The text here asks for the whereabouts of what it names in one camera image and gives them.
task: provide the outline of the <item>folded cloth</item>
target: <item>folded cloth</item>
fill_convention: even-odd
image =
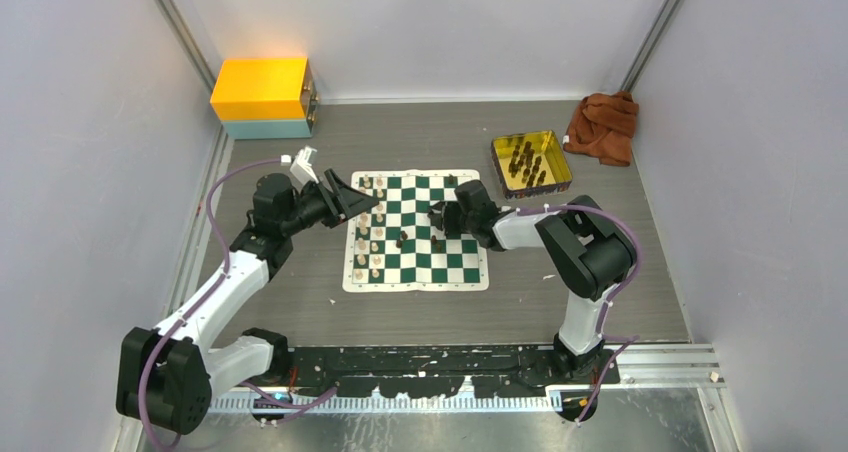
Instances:
[[[592,94],[580,101],[568,125],[566,152],[600,159],[604,165],[630,165],[639,104],[630,92]]]

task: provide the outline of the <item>yellow tray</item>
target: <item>yellow tray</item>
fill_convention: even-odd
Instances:
[[[515,177],[509,173],[513,150],[516,145],[523,150],[525,142],[530,142],[530,147],[535,150],[536,156],[542,157],[539,172],[546,171],[546,179],[541,185],[533,184],[532,187],[527,187],[527,184],[522,181],[522,172],[517,173]],[[571,171],[565,162],[556,134],[552,130],[498,137],[492,141],[492,160],[504,197],[507,199],[556,194],[565,191],[571,185]]]

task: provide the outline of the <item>teal box base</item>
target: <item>teal box base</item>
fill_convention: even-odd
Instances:
[[[305,119],[225,120],[224,130],[234,139],[303,139],[312,137]]]

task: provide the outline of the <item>green and white chessboard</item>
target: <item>green and white chessboard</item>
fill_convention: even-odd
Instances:
[[[380,206],[348,221],[344,290],[486,290],[486,249],[471,235],[445,237],[427,218],[428,207],[439,200],[456,200],[457,185],[479,178],[476,170],[354,172],[353,187],[378,197]],[[398,248],[402,231],[408,238]],[[439,246],[431,242],[433,235]]]

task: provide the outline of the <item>scratched metal surface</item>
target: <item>scratched metal surface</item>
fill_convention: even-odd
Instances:
[[[695,389],[603,391],[597,413],[579,430],[554,412],[307,415],[263,429],[248,414],[232,414],[207,416],[180,445],[287,452],[714,450]]]
[[[336,105],[319,110],[317,133],[305,140],[239,141],[231,167],[318,149],[316,169],[349,180],[357,170],[473,168],[498,203],[505,203],[491,159],[494,137],[542,129],[560,136],[575,102],[499,102]],[[591,195],[638,234],[646,257],[642,274],[616,300],[607,332],[643,340],[689,339],[666,270],[639,172],[567,155],[574,174],[564,194],[512,202],[562,203]],[[273,167],[236,176],[223,188],[218,218],[233,238],[245,224],[256,180]],[[549,342],[565,314],[566,291],[543,249],[490,253],[491,285],[483,292],[350,294],[342,290],[345,234],[322,226],[294,238],[294,253],[277,277],[239,310],[218,346],[250,327],[287,335],[296,345],[493,344]],[[201,277],[220,263],[212,245]]]

